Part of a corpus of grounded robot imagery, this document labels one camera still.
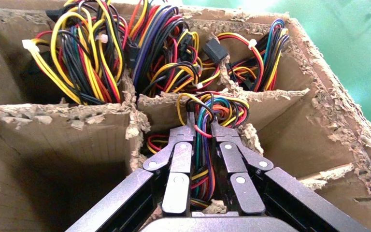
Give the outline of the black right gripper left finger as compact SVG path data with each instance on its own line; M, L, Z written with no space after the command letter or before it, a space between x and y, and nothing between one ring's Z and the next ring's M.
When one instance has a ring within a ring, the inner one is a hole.
M166 188L161 209L165 217L190 215L190 177L196 132L195 116L187 113L187 123L170 130L168 144L143 163L143 168L153 172Z

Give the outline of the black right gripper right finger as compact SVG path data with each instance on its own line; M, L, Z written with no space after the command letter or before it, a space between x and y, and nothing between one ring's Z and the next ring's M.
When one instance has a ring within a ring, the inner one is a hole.
M253 183L274 164L246 147L236 129L211 123L213 164L217 195L229 211L240 216L261 216L266 206Z

